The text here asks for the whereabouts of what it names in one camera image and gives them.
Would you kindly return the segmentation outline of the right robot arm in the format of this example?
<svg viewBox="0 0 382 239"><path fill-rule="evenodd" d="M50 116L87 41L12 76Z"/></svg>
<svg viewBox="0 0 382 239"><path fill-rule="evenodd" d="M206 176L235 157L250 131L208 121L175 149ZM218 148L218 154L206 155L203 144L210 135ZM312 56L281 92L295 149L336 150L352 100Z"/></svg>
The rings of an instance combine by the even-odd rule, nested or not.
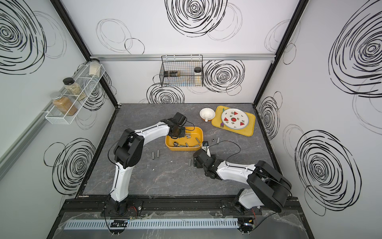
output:
<svg viewBox="0 0 382 239"><path fill-rule="evenodd" d="M236 164L216 158L205 146L193 154L194 167L201 168L205 176L217 180L231 180L248 185L236 195L237 211L265 206L280 213L291 195L291 183L267 162Z"/></svg>

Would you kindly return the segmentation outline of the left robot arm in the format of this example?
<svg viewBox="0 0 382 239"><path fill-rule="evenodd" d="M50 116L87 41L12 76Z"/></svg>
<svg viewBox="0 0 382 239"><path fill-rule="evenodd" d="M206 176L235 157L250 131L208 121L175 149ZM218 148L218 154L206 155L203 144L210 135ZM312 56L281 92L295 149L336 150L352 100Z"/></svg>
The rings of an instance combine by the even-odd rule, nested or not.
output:
<svg viewBox="0 0 382 239"><path fill-rule="evenodd" d="M163 119L152 126L124 130L113 150L115 176L110 194L105 200L104 213L123 216L128 209L128 187L134 166L140 161L146 144L160 137L177 139L186 135L186 116L177 112L172 118Z"/></svg>

